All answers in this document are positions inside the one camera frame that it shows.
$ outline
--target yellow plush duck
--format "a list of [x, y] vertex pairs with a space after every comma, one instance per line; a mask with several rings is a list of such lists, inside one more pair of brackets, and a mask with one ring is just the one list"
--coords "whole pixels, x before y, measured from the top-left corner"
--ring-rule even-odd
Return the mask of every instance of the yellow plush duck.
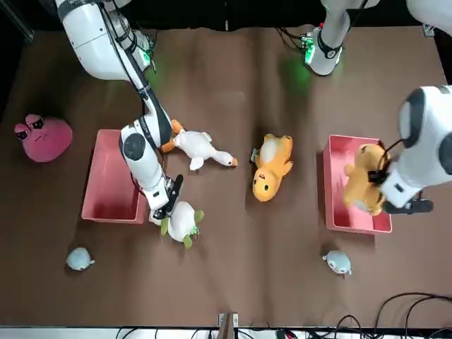
[[355, 156], [355, 166], [346, 164], [345, 175], [348, 182], [344, 187], [343, 200], [347, 207], [353, 205], [370, 215], [378, 215], [385, 201], [377, 185], [369, 182], [369, 171], [381, 170], [384, 149], [379, 145], [366, 144], [358, 148]]
[[292, 169], [292, 138], [267, 134], [259, 154], [254, 158], [258, 169], [254, 174], [253, 193], [259, 201], [269, 201], [280, 188], [281, 180]]

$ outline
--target stuffed animal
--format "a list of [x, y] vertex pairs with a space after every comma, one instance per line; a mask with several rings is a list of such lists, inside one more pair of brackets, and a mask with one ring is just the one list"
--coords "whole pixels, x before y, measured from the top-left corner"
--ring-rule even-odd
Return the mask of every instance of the stuffed animal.
[[322, 256], [322, 259], [326, 261], [328, 267], [334, 273], [337, 274], [350, 274], [352, 275], [352, 264], [347, 254], [341, 251], [329, 251], [328, 254]]
[[183, 242], [186, 249], [189, 249], [193, 242], [191, 240], [192, 235], [199, 233], [198, 223], [204, 218], [204, 212], [202, 210], [194, 210], [189, 203], [185, 201], [179, 201], [174, 207], [174, 211], [171, 217], [166, 217], [163, 220], [151, 220], [156, 225], [161, 227], [162, 235], [169, 236], [177, 242]]
[[384, 197], [377, 185], [369, 182], [369, 171], [381, 170], [384, 149], [375, 144], [361, 145], [355, 156], [355, 166], [346, 164], [345, 175], [348, 182], [344, 187], [343, 201], [345, 206], [357, 206], [371, 215], [378, 215]]
[[183, 150], [191, 158], [190, 170], [199, 170], [204, 165], [204, 160], [210, 157], [224, 166], [236, 167], [239, 164], [229, 153], [216, 150], [210, 144], [212, 138], [206, 132], [185, 131], [177, 120], [172, 120], [171, 125], [176, 136], [164, 144], [162, 150], [165, 153], [174, 147]]
[[278, 192], [281, 180], [292, 169], [293, 162], [288, 161], [291, 152], [290, 136], [264, 136], [263, 145], [254, 157], [258, 169], [254, 174], [253, 194], [259, 201], [269, 201]]
[[25, 124], [16, 124], [14, 133], [22, 141], [27, 156], [35, 162], [49, 162], [58, 158], [71, 144], [72, 130], [57, 118], [43, 119], [29, 114]]
[[74, 249], [66, 259], [66, 264], [73, 270], [85, 270], [95, 263], [87, 249], [84, 247], [77, 247]]

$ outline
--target pink plastic bin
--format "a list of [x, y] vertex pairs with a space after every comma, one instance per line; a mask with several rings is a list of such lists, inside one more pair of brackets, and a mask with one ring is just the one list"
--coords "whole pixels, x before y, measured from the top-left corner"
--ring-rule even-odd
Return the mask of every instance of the pink plastic bin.
[[146, 201], [131, 181], [129, 168], [119, 152], [115, 129], [97, 132], [82, 218], [96, 222], [142, 224]]
[[390, 233], [391, 217], [381, 212], [376, 217], [357, 207], [347, 208], [343, 203], [347, 183], [345, 164], [355, 163], [358, 147], [364, 143], [379, 143], [378, 139], [354, 136], [329, 136], [323, 149], [323, 181], [325, 186], [325, 224], [330, 230], [355, 233]]

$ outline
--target brown table surface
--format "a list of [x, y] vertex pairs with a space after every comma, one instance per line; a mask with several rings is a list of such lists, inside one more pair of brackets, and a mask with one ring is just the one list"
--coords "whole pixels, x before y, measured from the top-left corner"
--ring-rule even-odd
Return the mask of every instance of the brown table surface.
[[[120, 129], [141, 106], [128, 83], [89, 76], [63, 33], [37, 33], [0, 133], [2, 324], [214, 326], [218, 313], [235, 311], [248, 326], [334, 325], [348, 313], [371, 326], [396, 293], [452, 294], [450, 185], [427, 189], [433, 213], [394, 216], [393, 232], [375, 237], [328, 231], [319, 203], [328, 135], [390, 144], [408, 93], [445, 83], [434, 41], [420, 28], [354, 28], [323, 78], [272, 29], [162, 32], [155, 60], [154, 89], [171, 118], [208, 131], [239, 159], [236, 169], [207, 161], [192, 174], [184, 154], [168, 157], [168, 173], [185, 176], [182, 198], [206, 212], [201, 237], [185, 251], [154, 225], [80, 219], [97, 130]], [[39, 165], [25, 157], [13, 125], [43, 112], [67, 119], [74, 137], [58, 160]], [[248, 160], [269, 132], [293, 136], [295, 165], [263, 204], [252, 196]], [[87, 246], [96, 264], [70, 274], [64, 261], [75, 245]], [[332, 247], [350, 256], [352, 276], [335, 276], [321, 260]], [[412, 301], [393, 302], [381, 325], [403, 326]], [[427, 302], [410, 326], [442, 327], [450, 314], [446, 303]]]

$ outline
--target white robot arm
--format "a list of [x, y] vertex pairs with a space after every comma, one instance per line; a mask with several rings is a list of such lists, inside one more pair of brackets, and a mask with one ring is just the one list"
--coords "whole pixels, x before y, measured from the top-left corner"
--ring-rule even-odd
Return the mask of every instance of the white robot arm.
[[[350, 29], [347, 9], [369, 8], [379, 0], [321, 0], [326, 9], [322, 28], [311, 34], [305, 62], [322, 76], [338, 63]], [[452, 35], [452, 0], [406, 0], [414, 18]], [[426, 186], [452, 181], [452, 87], [418, 88], [407, 98], [399, 116], [401, 154], [377, 172], [376, 183], [389, 213], [427, 212], [431, 201], [416, 198]]]
[[[370, 8], [380, 0], [321, 0], [326, 10], [322, 28], [311, 34], [313, 47], [308, 50], [306, 64], [320, 76], [333, 72], [339, 62], [345, 36], [350, 29], [348, 9]], [[412, 16], [422, 23], [432, 25], [452, 35], [452, 0], [406, 0]]]
[[155, 154], [170, 140], [172, 127], [143, 74], [152, 63], [152, 42], [117, 10], [130, 0], [116, 1], [56, 0], [56, 6], [83, 68], [95, 78], [130, 81], [147, 107], [142, 117], [121, 130], [119, 149], [153, 217], [164, 218], [172, 212], [183, 181], [182, 176], [175, 181], [166, 177]]
[[405, 149], [388, 164], [380, 186], [388, 212], [416, 209], [412, 198], [424, 187], [452, 181], [451, 112], [452, 86], [418, 88], [404, 102], [399, 134]]

